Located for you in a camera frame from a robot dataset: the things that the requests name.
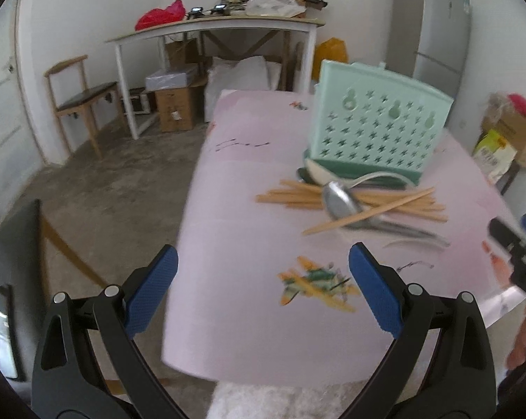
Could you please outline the clear plastic bag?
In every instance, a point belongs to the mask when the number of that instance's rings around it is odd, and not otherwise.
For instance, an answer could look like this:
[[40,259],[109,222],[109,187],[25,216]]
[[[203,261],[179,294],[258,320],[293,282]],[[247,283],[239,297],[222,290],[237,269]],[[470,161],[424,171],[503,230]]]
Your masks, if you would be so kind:
[[305,6],[296,0],[252,0],[245,12],[248,16],[292,18],[305,13]]

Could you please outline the cardboard box with red cloth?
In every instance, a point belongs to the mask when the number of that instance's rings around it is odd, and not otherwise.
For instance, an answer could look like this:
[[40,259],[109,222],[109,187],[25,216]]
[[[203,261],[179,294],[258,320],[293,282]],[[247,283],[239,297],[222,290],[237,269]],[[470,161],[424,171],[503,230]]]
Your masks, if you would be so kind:
[[526,169],[526,97],[492,93],[481,121],[481,130],[495,130],[517,151],[517,164]]

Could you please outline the red plastic bag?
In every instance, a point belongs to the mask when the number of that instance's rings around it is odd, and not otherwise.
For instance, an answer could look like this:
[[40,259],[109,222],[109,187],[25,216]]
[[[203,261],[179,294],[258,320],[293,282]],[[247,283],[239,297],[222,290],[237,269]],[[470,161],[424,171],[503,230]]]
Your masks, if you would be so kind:
[[185,17],[185,15],[186,10],[185,6],[183,5],[183,1],[175,0],[165,9],[150,9],[138,19],[134,29],[136,31],[140,31],[146,28],[157,27],[158,25],[167,25],[179,22]]

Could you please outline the white door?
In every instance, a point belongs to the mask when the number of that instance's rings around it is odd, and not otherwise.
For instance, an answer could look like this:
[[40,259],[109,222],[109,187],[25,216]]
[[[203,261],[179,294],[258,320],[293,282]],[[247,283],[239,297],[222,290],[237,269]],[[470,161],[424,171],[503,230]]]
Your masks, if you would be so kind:
[[18,79],[17,9],[18,0],[0,7],[0,225],[43,167]]

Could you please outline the metal spoon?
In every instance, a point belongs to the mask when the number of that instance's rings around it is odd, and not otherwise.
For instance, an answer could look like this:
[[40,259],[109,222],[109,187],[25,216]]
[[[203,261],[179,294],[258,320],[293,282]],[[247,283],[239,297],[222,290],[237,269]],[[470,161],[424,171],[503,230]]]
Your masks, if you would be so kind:
[[[332,220],[340,220],[364,211],[360,202],[350,194],[349,189],[336,181],[324,186],[321,198],[323,199],[325,210]],[[442,247],[450,245],[445,238],[435,233],[405,224],[382,220],[379,216],[371,216],[367,220],[346,224],[345,228],[422,239]]]

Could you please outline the white sack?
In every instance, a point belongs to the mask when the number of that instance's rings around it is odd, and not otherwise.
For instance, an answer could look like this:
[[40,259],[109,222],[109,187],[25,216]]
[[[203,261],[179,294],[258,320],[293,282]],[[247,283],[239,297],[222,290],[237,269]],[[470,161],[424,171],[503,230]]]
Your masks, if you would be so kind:
[[212,121],[215,105],[224,90],[276,91],[281,71],[281,64],[267,61],[263,56],[241,61],[213,57],[204,90],[204,121]]

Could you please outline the white ceramic spoon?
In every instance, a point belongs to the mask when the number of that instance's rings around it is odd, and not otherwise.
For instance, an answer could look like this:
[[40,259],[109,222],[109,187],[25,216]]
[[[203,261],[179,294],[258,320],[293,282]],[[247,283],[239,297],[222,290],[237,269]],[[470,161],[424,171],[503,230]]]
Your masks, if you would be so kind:
[[365,184],[388,188],[415,187],[415,184],[407,177],[389,171],[367,173],[356,179],[345,179],[340,178],[340,176],[311,159],[305,159],[304,166],[311,179],[319,185],[326,185],[335,181],[348,188],[355,188]]

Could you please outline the cardboard box on floor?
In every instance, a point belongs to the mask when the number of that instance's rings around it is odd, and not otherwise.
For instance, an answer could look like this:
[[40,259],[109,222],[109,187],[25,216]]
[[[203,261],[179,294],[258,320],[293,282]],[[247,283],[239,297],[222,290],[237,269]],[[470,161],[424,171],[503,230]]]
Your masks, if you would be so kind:
[[185,132],[204,121],[204,90],[207,78],[188,87],[155,92],[161,132]]

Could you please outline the mint green utensil holder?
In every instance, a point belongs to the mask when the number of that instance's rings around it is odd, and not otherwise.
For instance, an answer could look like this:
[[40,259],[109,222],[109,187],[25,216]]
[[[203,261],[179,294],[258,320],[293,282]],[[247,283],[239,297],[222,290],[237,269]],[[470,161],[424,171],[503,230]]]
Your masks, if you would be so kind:
[[325,60],[304,157],[340,178],[376,171],[418,184],[453,98],[378,66]]

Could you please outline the silver refrigerator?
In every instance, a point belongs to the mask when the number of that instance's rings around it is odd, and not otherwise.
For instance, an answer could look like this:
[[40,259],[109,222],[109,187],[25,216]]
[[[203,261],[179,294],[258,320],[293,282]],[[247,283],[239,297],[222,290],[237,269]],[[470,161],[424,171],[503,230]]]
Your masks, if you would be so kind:
[[387,68],[456,97],[470,32],[470,0],[393,0]]

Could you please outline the pink patterned tablecloth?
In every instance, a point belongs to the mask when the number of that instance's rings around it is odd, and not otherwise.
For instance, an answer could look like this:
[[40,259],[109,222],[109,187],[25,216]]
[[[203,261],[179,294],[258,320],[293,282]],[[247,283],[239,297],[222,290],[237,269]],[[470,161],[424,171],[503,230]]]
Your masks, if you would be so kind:
[[492,218],[514,225],[514,217],[449,133],[421,182],[433,189],[447,222],[404,217],[442,236],[446,248],[370,231],[308,235],[308,228],[326,221],[324,211],[258,203],[258,195],[294,178],[311,105],[309,96],[263,91],[226,91],[216,103],[179,231],[165,364],[241,384],[319,387],[367,379],[392,336],[380,329],[363,296],[288,299],[282,281],[285,273],[305,274],[306,263],[350,281],[348,253],[356,242],[433,295],[471,292],[486,324],[524,301],[520,289],[503,284],[507,255],[487,232]]

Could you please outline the yellow white rice bag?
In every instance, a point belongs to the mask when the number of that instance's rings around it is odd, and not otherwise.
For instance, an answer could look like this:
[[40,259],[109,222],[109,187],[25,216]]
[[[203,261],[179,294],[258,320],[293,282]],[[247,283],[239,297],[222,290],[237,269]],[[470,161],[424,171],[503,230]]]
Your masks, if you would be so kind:
[[486,180],[494,185],[511,168],[517,152],[504,136],[491,129],[475,146],[472,158]]

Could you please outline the white work table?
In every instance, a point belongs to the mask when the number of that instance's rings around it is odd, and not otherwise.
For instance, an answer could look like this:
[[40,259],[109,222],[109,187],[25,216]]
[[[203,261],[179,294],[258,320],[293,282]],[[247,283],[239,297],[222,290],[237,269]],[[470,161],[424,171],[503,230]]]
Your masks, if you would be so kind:
[[211,43],[221,50],[223,55],[229,57],[229,59],[236,60],[239,56],[226,44],[223,44],[222,41],[215,36],[215,32],[234,29],[264,30],[266,34],[246,51],[248,56],[254,54],[257,49],[261,48],[261,46],[271,40],[278,33],[283,33],[282,60],[288,61],[291,35],[293,33],[304,34],[305,42],[302,50],[300,73],[295,82],[294,90],[299,94],[307,94],[310,92],[313,60],[317,44],[317,31],[323,26],[324,22],[311,18],[248,15],[209,16],[183,20],[165,25],[156,25],[156,27],[133,31],[130,34],[109,39],[108,43],[112,44],[115,50],[118,79],[124,108],[126,110],[126,121],[129,126],[131,137],[134,140],[139,139],[140,135],[152,126],[156,117],[150,116],[141,124],[136,121],[135,112],[130,100],[123,60],[123,46],[125,44],[155,39],[158,43],[159,67],[165,69],[170,67],[169,57],[165,50],[165,39],[171,35],[183,35],[183,37],[186,37],[190,33],[195,33],[199,35],[201,52],[205,51],[205,48],[203,47],[204,40],[209,39]]

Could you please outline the wooden chair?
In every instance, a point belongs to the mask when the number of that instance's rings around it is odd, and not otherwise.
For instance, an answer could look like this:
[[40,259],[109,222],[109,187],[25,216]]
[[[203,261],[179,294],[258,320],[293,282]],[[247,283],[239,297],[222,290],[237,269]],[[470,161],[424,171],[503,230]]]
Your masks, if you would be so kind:
[[[113,103],[116,108],[116,114],[124,131],[129,132],[128,123],[126,122],[125,113],[122,105],[122,96],[119,90],[117,81],[104,82],[99,85],[90,87],[86,75],[84,62],[88,55],[81,55],[70,58],[68,60],[60,61],[54,64],[43,73],[46,83],[46,90],[51,103],[54,114],[54,122],[57,123],[61,139],[67,151],[72,154],[74,151],[71,148],[69,140],[61,119],[64,116],[81,117],[84,121],[88,132],[90,145],[99,160],[103,159],[101,148],[98,144],[98,136],[100,129],[98,129],[97,121],[94,113],[94,104],[99,100],[106,100],[108,103]],[[65,100],[63,103],[58,103],[54,96],[54,89],[52,84],[52,77],[62,73],[63,71],[75,66],[78,69],[81,90],[74,96]]]

